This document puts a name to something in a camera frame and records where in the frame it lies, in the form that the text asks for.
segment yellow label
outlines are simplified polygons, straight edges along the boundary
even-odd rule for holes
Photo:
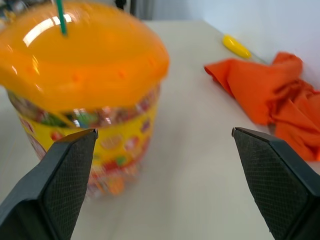
[[[139,161],[148,148],[154,127],[157,104],[138,117],[118,125],[101,127],[96,140],[91,179],[99,179],[127,168]],[[44,125],[19,114],[22,126],[42,159],[51,145],[83,128],[61,128]]]

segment green straw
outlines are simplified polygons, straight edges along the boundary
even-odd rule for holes
[[[55,0],[56,7],[58,9],[59,19],[60,19],[60,27],[63,35],[67,35],[67,24],[64,17],[64,6],[62,4],[62,0]]]

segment white table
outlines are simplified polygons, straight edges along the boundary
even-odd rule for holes
[[[248,189],[231,131],[255,126],[203,69],[234,55],[201,21],[148,25],[171,56],[140,181],[85,202],[73,240],[272,240]],[[0,90],[0,202],[37,157]]]

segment orange lid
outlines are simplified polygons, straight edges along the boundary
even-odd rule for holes
[[[167,74],[169,56],[136,18],[98,3],[31,10],[0,33],[0,84],[49,112],[130,106]]]

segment yellow object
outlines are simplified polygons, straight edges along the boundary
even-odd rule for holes
[[[241,43],[239,43],[234,37],[230,35],[224,35],[222,42],[223,45],[234,54],[245,59],[251,58],[250,51]]]
[[[0,33],[0,85],[57,113],[132,106],[167,74],[164,45],[133,16],[66,2],[67,37],[57,16],[52,4],[40,6]]]
[[[0,84],[42,159],[66,135],[98,128],[87,194],[132,182],[152,136],[169,56],[142,22],[116,8],[66,2],[63,36],[52,4],[0,33]]]

